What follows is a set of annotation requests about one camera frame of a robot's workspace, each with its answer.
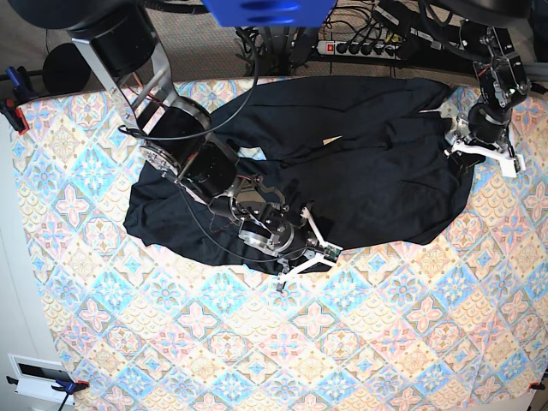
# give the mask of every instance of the table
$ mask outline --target table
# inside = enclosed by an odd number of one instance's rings
[[[250,86],[177,88],[214,110]],[[548,364],[547,108],[515,109],[527,172],[477,166],[467,210],[432,244],[344,252],[280,296],[270,276],[125,233],[143,159],[104,92],[25,105],[31,130],[3,131],[51,336],[91,384],[77,409],[433,411],[524,395]]]

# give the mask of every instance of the clamp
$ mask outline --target clamp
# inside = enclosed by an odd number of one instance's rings
[[[87,381],[62,381],[59,378],[55,378],[55,382],[61,385],[60,387],[56,387],[55,385],[52,385],[51,388],[55,391],[59,392],[66,392],[67,395],[65,396],[63,402],[61,403],[61,407],[59,407],[58,411],[61,411],[65,405],[65,402],[69,398],[69,396],[72,396],[75,392],[85,390],[86,388],[89,388],[89,383]]]
[[[9,125],[14,128],[19,135],[26,133],[29,129],[27,119],[21,108],[15,105],[15,101],[11,98],[0,100],[0,113],[2,113],[9,122]]]

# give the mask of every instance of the white wall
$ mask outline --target white wall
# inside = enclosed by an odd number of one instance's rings
[[[59,361],[47,328],[33,276],[15,188],[11,144],[0,116],[0,409],[50,411],[59,404],[15,394],[5,376],[14,377],[8,353]]]

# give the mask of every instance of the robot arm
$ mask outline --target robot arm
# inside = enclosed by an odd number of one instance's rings
[[[463,14],[469,12],[465,16],[472,19],[476,11],[483,10],[482,21],[485,21],[483,12],[486,10],[489,10],[487,14],[492,17],[501,14],[498,9],[501,4],[521,3],[513,0],[444,1],[450,3],[455,11],[461,10]],[[110,94],[124,122],[125,132],[141,140],[141,151],[146,160],[181,190],[186,190],[195,200],[207,204],[212,214],[237,223],[240,227],[239,238],[248,246],[277,260],[283,267],[278,276],[279,290],[283,289],[287,275],[303,272],[317,263],[335,265],[342,249],[323,239],[309,207],[300,210],[300,223],[291,223],[286,216],[289,208],[283,194],[276,188],[266,187],[261,176],[238,176],[238,157],[229,146],[215,137],[208,112],[193,100],[179,96],[171,79],[168,57],[143,7],[143,3],[158,3],[158,0],[9,2],[21,17],[36,26],[68,30],[74,44]],[[260,3],[271,5],[275,2],[251,3],[254,8],[260,9]],[[518,9],[508,8],[510,11],[502,14],[519,17],[524,9]],[[263,23],[265,26],[272,24],[266,20]],[[279,25],[283,24],[287,23],[280,20]],[[528,89],[520,88],[521,73],[516,67],[514,51],[506,49],[502,36],[495,29],[489,30],[478,41],[488,51],[487,56],[491,56],[491,65],[477,66],[477,70],[481,70],[478,73],[480,82],[492,78],[489,84],[493,87],[491,90],[489,85],[482,83],[485,91],[482,104],[485,106],[482,106],[483,111],[478,112],[493,125],[491,108],[496,106],[496,102],[504,102],[505,106],[501,103],[495,107],[503,109],[503,120],[496,120],[494,125],[497,130],[507,130],[508,110],[527,95]],[[152,61],[154,75],[144,85],[137,99],[129,102],[122,87],[129,76],[149,60]],[[509,70],[502,71],[502,66]],[[484,70],[489,70],[490,75],[487,76]],[[503,85],[508,84],[508,79],[516,81],[516,87],[505,88]],[[155,95],[152,100],[144,104],[153,90]],[[163,115],[151,132],[145,133],[143,130],[147,129],[153,115],[159,110],[164,111]],[[478,130],[471,135],[485,141],[485,137],[481,137],[486,135],[481,131],[483,126],[478,126]],[[500,139],[495,137],[494,140],[498,142]],[[201,228],[206,236],[215,241]]]
[[[477,164],[484,157],[493,158],[500,163],[504,176],[515,178],[525,169],[525,161],[523,156],[515,154],[509,138],[509,124],[513,108],[527,98],[531,85],[508,30],[500,27],[527,17],[530,2],[442,0],[442,3],[475,19],[462,22],[462,49],[446,42],[440,27],[435,27],[428,19],[426,10],[433,13],[430,0],[420,0],[422,21],[448,50],[454,49],[456,54],[472,60],[481,88],[477,104],[467,116],[459,115],[457,130],[447,136],[451,144],[448,155],[460,166]]]

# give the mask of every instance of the floor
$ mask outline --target floor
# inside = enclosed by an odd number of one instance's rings
[[[352,0],[341,0],[339,4],[352,3]],[[416,2],[406,1],[409,7]],[[0,72],[7,66],[25,66],[28,70],[41,69],[47,56],[47,48],[70,41],[63,31],[33,27],[24,22],[8,4],[0,0],[0,36],[6,39],[0,43]],[[234,29],[220,27],[211,15],[173,15],[149,10],[152,22],[158,30],[168,56],[171,60],[175,81],[200,80],[213,78],[237,78],[242,76],[244,63],[235,54],[240,45],[236,41]],[[337,11],[335,15],[352,21],[355,15]],[[512,30],[516,49],[525,62],[534,60],[531,46],[531,29],[524,21]],[[298,75],[329,75],[330,64],[312,62],[307,68],[300,68]],[[334,64],[332,74],[388,76],[390,69],[382,66],[365,66],[356,64]],[[429,71],[403,69],[397,70],[397,76],[426,77],[452,84],[473,84],[465,76],[433,73]],[[87,90],[99,89],[99,84],[92,81]],[[9,83],[0,82],[0,96],[9,93]]]

